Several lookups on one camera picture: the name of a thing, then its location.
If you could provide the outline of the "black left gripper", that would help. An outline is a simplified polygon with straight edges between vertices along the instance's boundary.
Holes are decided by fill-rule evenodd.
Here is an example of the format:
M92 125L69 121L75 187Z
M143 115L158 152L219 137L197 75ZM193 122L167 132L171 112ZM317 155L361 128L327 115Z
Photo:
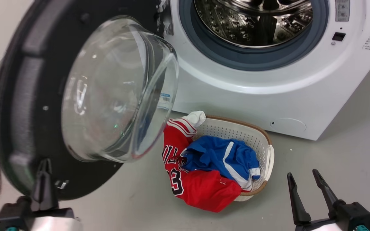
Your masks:
M73 209L59 208L50 159L40 161L32 199L21 196L16 203L6 203L0 210L0 231L82 230L83 225Z

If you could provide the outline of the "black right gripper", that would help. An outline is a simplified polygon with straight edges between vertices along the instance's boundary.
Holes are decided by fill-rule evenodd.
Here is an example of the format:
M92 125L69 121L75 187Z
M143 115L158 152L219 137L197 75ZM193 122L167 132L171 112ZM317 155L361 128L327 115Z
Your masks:
M322 191L329 210L336 213L335 218L311 221L297 192L297 184L292 173L287 174L289 196L296 231L370 231L370 212L360 203L346 204L338 199L317 169L312 170L318 188Z

